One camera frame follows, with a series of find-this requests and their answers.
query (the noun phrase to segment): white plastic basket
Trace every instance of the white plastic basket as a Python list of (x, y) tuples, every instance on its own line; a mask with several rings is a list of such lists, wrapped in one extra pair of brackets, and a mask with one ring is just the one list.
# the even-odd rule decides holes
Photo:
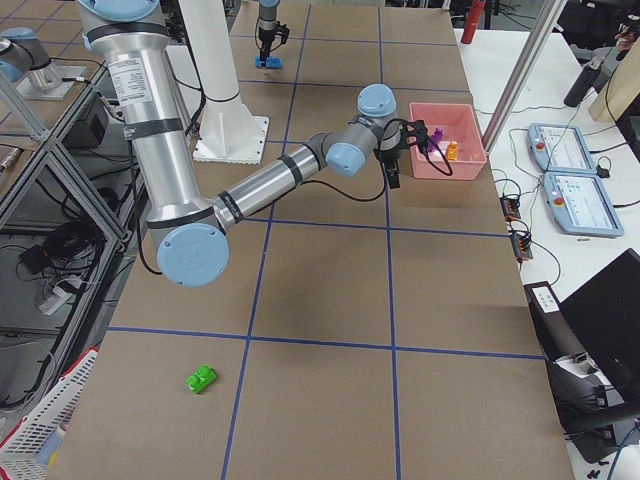
[(0, 479), (44, 480), (47, 477), (47, 468), (36, 461), (36, 455), (54, 430), (71, 419), (97, 354), (95, 348), (84, 352), (0, 443)]

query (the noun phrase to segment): blue tape grid line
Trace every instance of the blue tape grid line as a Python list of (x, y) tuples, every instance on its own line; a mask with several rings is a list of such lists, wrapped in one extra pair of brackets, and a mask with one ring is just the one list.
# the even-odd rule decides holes
[[(378, 8), (378, 52), (380, 83), (384, 83), (384, 50), (382, 48), (382, 14)], [(396, 345), (396, 316), (393, 286), (393, 254), (391, 248), (391, 205), (389, 189), (384, 192), (385, 231), (387, 237), (387, 280), (389, 282), (389, 331), (391, 341), (391, 383), (393, 395), (393, 436), (395, 445), (396, 480), (402, 480), (402, 448), (400, 445), (400, 400), (398, 398), (398, 354)]]
[[(304, 26), (304, 34), (303, 34), (303, 39), (302, 39), (302, 46), (300, 47), (300, 56), (298, 58), (298, 66), (296, 69), (296, 83), (300, 77), (300, 67), (302, 65), (302, 56), (304, 53), (304, 37), (307, 35), (307, 29), (309, 28), (309, 19), (311, 18), (311, 6), (308, 7), (307, 9), (307, 19), (305, 22), (305, 26)], [(291, 127), (291, 117), (293, 115), (293, 107), (295, 104), (295, 97), (296, 97), (296, 90), (297, 90), (297, 84), (294, 84), (293, 86), (293, 92), (291, 94), (291, 103), (289, 104), (289, 112), (288, 112), (288, 116), (287, 116), (287, 126), (285, 129), (285, 134), (284, 134), (284, 142), (282, 144), (282, 153), (284, 153), (285, 147), (286, 147), (286, 141), (289, 137), (289, 129)], [(258, 299), (260, 297), (260, 289), (262, 287), (262, 276), (264, 274), (264, 267), (265, 267), (265, 263), (266, 263), (266, 259), (267, 259), (267, 249), (269, 248), (269, 239), (270, 239), (270, 235), (271, 235), (271, 227), (273, 225), (273, 214), (275, 212), (275, 208), (276, 205), (275, 203), (271, 205), (271, 211), (269, 213), (269, 220), (267, 223), (267, 232), (265, 234), (265, 239), (264, 239), (264, 247), (262, 250), (262, 259), (261, 259), (261, 263), (260, 263), (260, 270), (258, 273), (258, 281), (256, 284), (256, 292), (253, 298), (253, 306), (252, 306), (252, 310), (251, 310), (251, 319), (249, 320), (249, 328), (247, 330), (247, 339), (245, 342), (245, 349), (244, 349), (244, 355), (242, 357), (242, 365), (240, 368), (240, 376), (238, 378), (238, 387), (236, 389), (236, 397), (235, 397), (235, 401), (234, 401), (234, 405), (233, 405), (233, 413), (231, 414), (231, 425), (229, 426), (229, 435), (227, 438), (227, 448), (225, 450), (225, 455), (224, 455), (224, 462), (222, 464), (222, 472), (220, 474), (220, 480), (225, 480), (227, 477), (227, 472), (229, 469), (229, 459), (231, 458), (231, 449), (233, 447), (233, 435), (235, 433), (235, 425), (236, 425), (236, 420), (238, 417), (238, 409), (240, 406), (240, 399), (242, 396), (242, 386), (244, 383), (244, 375), (245, 375), (245, 371), (246, 371), (246, 366), (247, 366), (247, 362), (248, 362), (248, 357), (249, 357), (249, 349), (251, 346), (251, 340), (252, 340), (252, 332), (253, 332), (253, 325), (255, 322), (255, 316), (256, 316), (256, 311), (257, 311), (257, 306), (258, 306)]]
[[(253, 39), (253, 35), (248, 34), (230, 34), (231, 38), (251, 38)], [(289, 37), (289, 40), (302, 40), (302, 37)], [(382, 43), (383, 45), (424, 45), (426, 47), (458, 47), (455, 43), (434, 43), (434, 42), (405, 42), (398, 40), (382, 40), (382, 36), (378, 40), (358, 40), (358, 39), (345, 39), (345, 38), (316, 38), (309, 37), (305, 39), (306, 41), (312, 42), (331, 42), (331, 43), (372, 43), (378, 44)]]
[[(293, 87), (334, 87), (334, 88), (364, 88), (367, 85), (347, 85), (337, 83), (312, 83), (312, 82), (287, 82), (286, 80), (254, 80), (254, 79), (238, 79), (238, 83), (260, 83), (268, 85), (291, 85)], [(410, 87), (393, 87), (393, 90), (415, 91), (415, 92), (447, 92), (447, 93), (470, 93), (469, 90), (449, 89), (449, 88), (410, 88)]]
[(10, 18), (11, 16), (13, 16), (13, 14), (16, 13), (18, 10), (20, 10), (24, 6), (25, 3), (27, 3), (27, 0), (22, 0), (22, 3), (20, 3), (20, 5), (18, 5), (16, 8), (14, 8), (13, 11), (11, 13), (9, 13), (9, 15), (4, 17), (2, 19), (2, 22), (4, 22), (7, 18)]
[[(386, 231), (386, 226), (377, 226), (377, 225), (358, 225), (358, 224), (349, 224), (349, 223), (323, 223), (323, 222), (308, 222), (305, 220), (284, 220), (284, 219), (276, 219), (273, 218), (271, 220), (265, 220), (263, 218), (245, 218), (244, 221), (247, 222), (267, 222), (271, 223), (279, 223), (283, 225), (306, 225), (311, 227), (332, 227), (332, 228), (359, 228), (359, 229), (367, 229), (367, 230), (382, 230)], [(408, 233), (427, 233), (427, 234), (436, 234), (436, 235), (459, 235), (465, 237), (488, 237), (488, 238), (509, 238), (509, 235), (506, 233), (483, 233), (483, 232), (461, 232), (455, 230), (436, 230), (436, 229), (427, 229), (427, 228), (410, 228), (410, 227), (388, 227), (388, 230), (392, 232), (408, 232)]]
[[(361, 350), (383, 350), (391, 351), (393, 347), (391, 345), (378, 345), (375, 343), (357, 343), (357, 342), (335, 342), (335, 341), (323, 341), (323, 340), (311, 340), (306, 338), (281, 338), (281, 337), (269, 337), (264, 335), (247, 335), (234, 334), (234, 333), (217, 333), (217, 332), (201, 332), (201, 331), (188, 331), (188, 330), (168, 330), (161, 328), (143, 328), (143, 327), (126, 327), (126, 326), (110, 326), (108, 327), (110, 332), (126, 332), (126, 333), (145, 333), (151, 335), (169, 335), (177, 337), (200, 337), (200, 338), (220, 338), (223, 340), (238, 340), (252, 342), (264, 342), (264, 343), (283, 343), (293, 345), (316, 345), (320, 347), (340, 347), (340, 348), (354, 348)], [(395, 350), (397, 352), (410, 352), (421, 354), (435, 354), (435, 355), (452, 355), (463, 357), (485, 357), (485, 358), (505, 358), (511, 360), (544, 360), (542, 355), (531, 355), (526, 353), (504, 353), (504, 352), (481, 352), (475, 350), (453, 350), (447, 348), (428, 348), (428, 347), (409, 347), (403, 345), (396, 345)]]

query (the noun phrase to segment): white pillar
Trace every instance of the white pillar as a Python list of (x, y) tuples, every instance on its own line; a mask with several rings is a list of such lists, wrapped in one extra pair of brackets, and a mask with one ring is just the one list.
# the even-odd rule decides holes
[(260, 163), (269, 119), (240, 98), (222, 0), (180, 0), (180, 9), (207, 96), (194, 158)]

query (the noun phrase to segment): label sticker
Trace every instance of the label sticker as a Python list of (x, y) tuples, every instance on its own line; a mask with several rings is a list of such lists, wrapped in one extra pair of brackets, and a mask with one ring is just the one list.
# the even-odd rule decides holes
[(109, 72), (121, 107), (152, 100), (142, 59), (130, 58), (111, 63)]
[(553, 298), (553, 295), (551, 294), (551, 290), (549, 290), (547, 287), (536, 287), (532, 289), (532, 291), (533, 291), (533, 294), (536, 296), (536, 299), (538, 299), (538, 303), (542, 307), (542, 311), (544, 313), (560, 311), (560, 307), (558, 307), (558, 304), (556, 303), (556, 299)]

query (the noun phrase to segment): pink plastic bin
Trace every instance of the pink plastic bin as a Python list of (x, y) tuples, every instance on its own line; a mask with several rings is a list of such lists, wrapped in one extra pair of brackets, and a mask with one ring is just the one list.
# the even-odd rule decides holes
[[(487, 163), (487, 155), (482, 146), (480, 132), (476, 124), (471, 105), (451, 103), (411, 103), (409, 112), (412, 121), (424, 120), (429, 135), (436, 128), (444, 130), (443, 141), (458, 142), (458, 159), (451, 163), (453, 176), (447, 177), (429, 165), (418, 147), (411, 147), (411, 163), (415, 178), (433, 178), (437, 180), (473, 180)], [(429, 158), (442, 170), (447, 166), (438, 151), (429, 154)]]

